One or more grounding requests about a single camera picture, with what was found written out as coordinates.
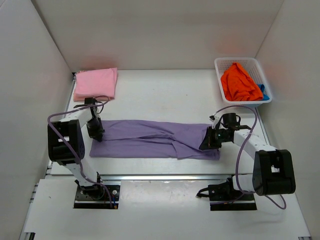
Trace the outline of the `purple t shirt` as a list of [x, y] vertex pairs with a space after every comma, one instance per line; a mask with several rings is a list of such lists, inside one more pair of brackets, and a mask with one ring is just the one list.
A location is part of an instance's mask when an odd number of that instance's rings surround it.
[[219, 160], [217, 149], [200, 150], [208, 124], [149, 120], [104, 120], [102, 141], [93, 140], [92, 158], [174, 158]]

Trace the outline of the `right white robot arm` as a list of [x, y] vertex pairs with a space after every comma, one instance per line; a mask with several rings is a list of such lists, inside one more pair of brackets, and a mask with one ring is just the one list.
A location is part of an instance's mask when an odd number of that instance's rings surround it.
[[[296, 191], [292, 155], [288, 150], [264, 143], [253, 134], [253, 127], [241, 124], [236, 113], [225, 113], [220, 117], [212, 115], [210, 120], [213, 125], [206, 129], [199, 149], [218, 150], [223, 143], [240, 147], [235, 175], [231, 179], [234, 190], [259, 196], [286, 195]], [[252, 173], [239, 174], [242, 152], [253, 159]]]

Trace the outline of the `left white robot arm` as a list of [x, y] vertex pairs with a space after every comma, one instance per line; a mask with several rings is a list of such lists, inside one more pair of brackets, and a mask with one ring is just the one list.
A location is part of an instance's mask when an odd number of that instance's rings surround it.
[[103, 140], [105, 130], [99, 107], [104, 107], [104, 103], [87, 97], [73, 110], [54, 113], [47, 118], [49, 159], [70, 170], [80, 190], [92, 198], [98, 198], [107, 191], [100, 174], [85, 159], [82, 127], [86, 126], [91, 139], [97, 142]]

